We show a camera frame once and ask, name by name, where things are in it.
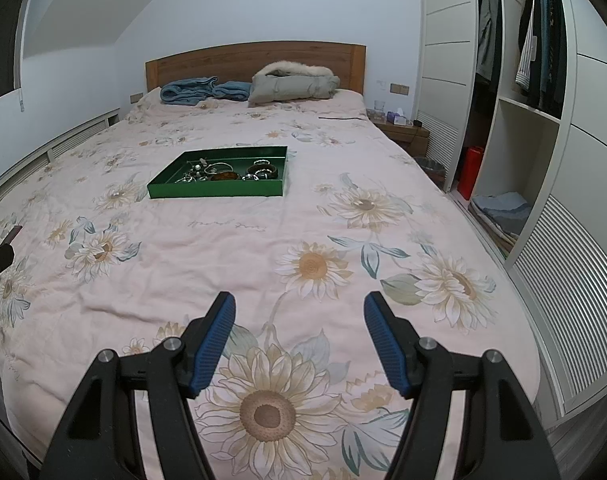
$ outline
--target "red container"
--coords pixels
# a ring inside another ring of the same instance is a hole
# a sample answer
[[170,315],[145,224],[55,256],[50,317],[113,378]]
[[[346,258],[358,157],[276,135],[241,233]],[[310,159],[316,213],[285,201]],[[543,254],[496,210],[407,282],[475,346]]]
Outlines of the red container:
[[463,169],[461,170],[459,185],[457,186],[458,192],[465,200],[470,200],[472,188],[474,187],[474,183],[477,182],[482,160],[483,148],[481,146],[468,148],[463,162]]

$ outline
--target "trash can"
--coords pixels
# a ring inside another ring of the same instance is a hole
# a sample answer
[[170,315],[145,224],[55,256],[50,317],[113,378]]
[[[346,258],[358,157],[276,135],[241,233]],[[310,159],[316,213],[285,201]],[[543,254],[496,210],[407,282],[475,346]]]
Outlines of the trash can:
[[427,158],[427,156],[416,156],[414,159],[424,173],[430,177],[430,180],[432,180],[439,189],[443,189],[446,174],[443,164],[431,158]]
[[464,200],[470,200],[472,188],[474,188],[474,183],[477,182],[477,176],[479,175],[482,160],[482,147],[473,146],[472,148],[468,148],[463,161],[463,168],[461,169],[459,185],[457,186],[457,190],[459,193],[461,193]]

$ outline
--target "window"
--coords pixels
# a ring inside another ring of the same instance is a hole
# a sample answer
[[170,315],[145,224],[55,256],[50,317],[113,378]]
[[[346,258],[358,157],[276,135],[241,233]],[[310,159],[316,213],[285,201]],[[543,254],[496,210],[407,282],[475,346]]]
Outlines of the window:
[[0,97],[21,86],[21,30],[26,1],[10,0],[0,10]]

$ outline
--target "sloped ceiling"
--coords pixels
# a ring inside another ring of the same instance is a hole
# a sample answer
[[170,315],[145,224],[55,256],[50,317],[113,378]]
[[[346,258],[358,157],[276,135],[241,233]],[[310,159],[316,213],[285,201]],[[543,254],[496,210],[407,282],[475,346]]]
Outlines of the sloped ceiling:
[[24,56],[112,44],[150,1],[51,0],[26,28]]

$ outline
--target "blue gripper pad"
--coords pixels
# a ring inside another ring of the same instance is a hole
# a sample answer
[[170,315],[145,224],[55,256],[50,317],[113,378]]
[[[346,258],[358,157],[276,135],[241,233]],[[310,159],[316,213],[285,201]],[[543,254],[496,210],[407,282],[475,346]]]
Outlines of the blue gripper pad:
[[215,368],[232,330],[235,314],[234,296],[228,294],[195,354],[195,373],[190,381],[190,390],[194,395],[207,388],[213,379]]
[[370,294],[363,302],[363,317],[388,382],[402,397],[407,397],[410,395],[410,381],[406,373],[406,356]]

